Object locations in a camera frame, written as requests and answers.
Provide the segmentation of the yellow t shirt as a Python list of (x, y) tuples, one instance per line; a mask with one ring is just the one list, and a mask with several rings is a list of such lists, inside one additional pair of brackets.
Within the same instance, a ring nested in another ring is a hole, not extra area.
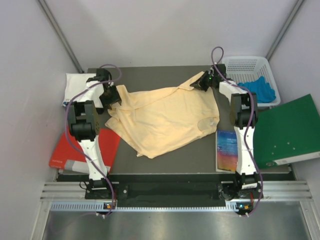
[(128, 92), (118, 85), (121, 103), (112, 105), (105, 126), (138, 157), (149, 159), (215, 133), (220, 114), (213, 90), (191, 86), (203, 74), (201, 71), (179, 86), (149, 91)]

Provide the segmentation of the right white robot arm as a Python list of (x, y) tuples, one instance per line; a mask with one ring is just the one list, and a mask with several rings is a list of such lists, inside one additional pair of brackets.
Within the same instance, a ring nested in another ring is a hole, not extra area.
[(258, 187), (258, 170), (253, 153), (253, 137), (258, 122), (257, 95), (227, 78), (226, 66), (222, 63), (214, 63), (211, 70), (205, 71), (190, 86), (205, 92), (209, 88), (216, 89), (228, 99), (238, 154), (233, 192), (237, 197), (245, 198)]

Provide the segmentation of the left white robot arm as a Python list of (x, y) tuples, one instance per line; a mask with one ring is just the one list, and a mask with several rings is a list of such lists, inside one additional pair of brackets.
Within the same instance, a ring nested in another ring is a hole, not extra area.
[(112, 105), (122, 103), (112, 75), (105, 68), (98, 68), (96, 75), (86, 81), (85, 90), (71, 99), (66, 117), (68, 131), (81, 147), (73, 148), (84, 155), (88, 165), (87, 190), (96, 190), (98, 195), (106, 199), (113, 194), (114, 187), (108, 179), (109, 170), (103, 162), (99, 146), (99, 113), (94, 99), (100, 101), (103, 110), (110, 110)]

